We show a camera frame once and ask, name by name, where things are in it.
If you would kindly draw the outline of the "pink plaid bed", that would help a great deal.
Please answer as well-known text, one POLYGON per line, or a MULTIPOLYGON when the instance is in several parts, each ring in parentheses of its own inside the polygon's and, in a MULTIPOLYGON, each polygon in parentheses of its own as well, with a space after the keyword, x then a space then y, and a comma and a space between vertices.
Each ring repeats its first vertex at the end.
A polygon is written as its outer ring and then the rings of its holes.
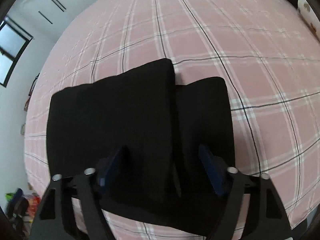
POLYGON ((50 181, 51 96, 167 56, 183 83, 225 79, 236 166, 268 173, 292 227, 319 204, 319 42, 285 0, 98 0, 53 46, 27 111, 25 169, 50 181))

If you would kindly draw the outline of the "colourful boxes pile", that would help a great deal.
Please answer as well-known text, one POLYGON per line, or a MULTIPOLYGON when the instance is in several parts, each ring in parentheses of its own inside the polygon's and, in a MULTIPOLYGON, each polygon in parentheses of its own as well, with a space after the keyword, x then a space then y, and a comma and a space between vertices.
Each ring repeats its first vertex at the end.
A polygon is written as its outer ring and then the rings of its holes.
POLYGON ((41 201, 37 193, 24 194, 18 188, 16 192, 6 193, 5 215, 10 225, 22 239, 29 239, 31 226, 41 201))

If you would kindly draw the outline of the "white heart pattern pillow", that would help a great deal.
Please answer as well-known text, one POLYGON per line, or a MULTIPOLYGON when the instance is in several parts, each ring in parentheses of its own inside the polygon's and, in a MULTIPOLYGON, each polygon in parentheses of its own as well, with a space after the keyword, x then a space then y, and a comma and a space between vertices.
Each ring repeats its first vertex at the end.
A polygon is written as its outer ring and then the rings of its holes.
POLYGON ((320 23, 310 4, 306 0, 298 0, 298 11, 313 35, 319 40, 320 23))

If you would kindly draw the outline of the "black framed window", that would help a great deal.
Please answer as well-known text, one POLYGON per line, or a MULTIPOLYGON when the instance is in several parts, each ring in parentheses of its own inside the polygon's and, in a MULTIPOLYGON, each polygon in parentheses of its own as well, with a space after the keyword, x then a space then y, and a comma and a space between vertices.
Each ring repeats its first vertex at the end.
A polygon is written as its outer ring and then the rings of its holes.
POLYGON ((9 16, 5 16, 1 22, 0 35, 1 86, 7 87, 18 60, 33 39, 33 36, 9 16))

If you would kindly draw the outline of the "black pants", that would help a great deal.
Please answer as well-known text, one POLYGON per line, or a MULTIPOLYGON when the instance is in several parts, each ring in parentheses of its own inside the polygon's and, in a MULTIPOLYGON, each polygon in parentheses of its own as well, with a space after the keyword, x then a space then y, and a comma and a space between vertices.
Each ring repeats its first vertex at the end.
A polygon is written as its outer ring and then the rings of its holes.
POLYGON ((235 165, 224 79, 178 85, 172 62, 160 59, 55 93, 47 122, 51 174, 102 168, 113 154, 104 210, 210 235, 225 208, 223 171, 235 165))

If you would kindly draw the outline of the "white built-in wardrobe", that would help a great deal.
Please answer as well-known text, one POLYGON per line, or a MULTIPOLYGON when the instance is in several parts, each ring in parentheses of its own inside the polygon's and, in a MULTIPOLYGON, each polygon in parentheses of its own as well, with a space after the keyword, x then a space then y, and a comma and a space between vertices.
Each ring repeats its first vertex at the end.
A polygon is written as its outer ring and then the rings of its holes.
POLYGON ((16 0, 9 10, 9 17, 16 22, 21 18, 55 42, 76 16, 96 1, 16 0))

